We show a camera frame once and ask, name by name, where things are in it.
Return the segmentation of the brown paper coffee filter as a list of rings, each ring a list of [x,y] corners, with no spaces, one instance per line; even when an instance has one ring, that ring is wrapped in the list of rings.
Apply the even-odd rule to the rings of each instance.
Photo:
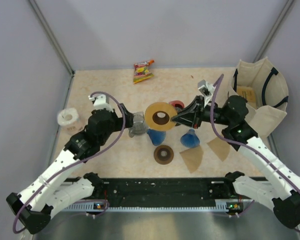
[[[183,159],[188,171],[192,174],[200,167],[204,151],[199,145],[194,148],[189,148],[187,150],[181,151],[179,154]]]

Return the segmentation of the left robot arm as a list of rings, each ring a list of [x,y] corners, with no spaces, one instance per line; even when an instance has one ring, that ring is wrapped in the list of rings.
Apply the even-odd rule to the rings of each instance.
[[[118,107],[122,117],[114,109],[93,110],[84,129],[70,138],[45,171],[21,192],[8,195],[6,202],[15,214],[15,221],[21,222],[30,234],[42,231],[53,217],[75,202],[103,194],[102,181],[95,173],[63,189],[59,187],[86,160],[101,153],[100,148],[112,133],[123,133],[133,126],[134,115],[124,104]]]

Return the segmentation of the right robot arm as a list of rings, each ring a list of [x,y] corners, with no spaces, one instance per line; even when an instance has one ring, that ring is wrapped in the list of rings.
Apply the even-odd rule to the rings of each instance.
[[[300,225],[300,177],[292,172],[264,144],[257,132],[245,121],[247,101],[238,95],[230,96],[223,107],[212,102],[204,104],[203,96],[171,118],[171,121],[193,129],[202,122],[225,125],[219,138],[245,156],[270,183],[263,185],[241,172],[228,173],[229,182],[223,192],[229,198],[246,196],[272,210],[279,222],[289,229]]]

